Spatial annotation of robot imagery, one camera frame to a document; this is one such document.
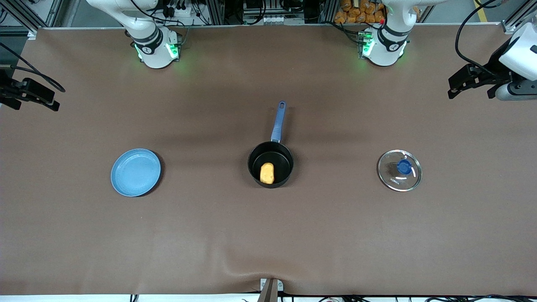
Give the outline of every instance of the table surface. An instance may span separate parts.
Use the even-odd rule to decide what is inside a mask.
[[[162,70],[119,30],[39,31],[23,56],[67,92],[59,112],[0,110],[0,293],[245,292],[276,277],[294,294],[537,295],[537,102],[449,100],[457,28],[417,26],[387,68],[332,27],[192,29]],[[486,62],[507,38],[468,26],[461,49]],[[282,99],[296,163],[270,190],[246,160]],[[110,184],[133,148],[164,167],[140,198]],[[392,149],[419,159],[417,189],[380,182]]]

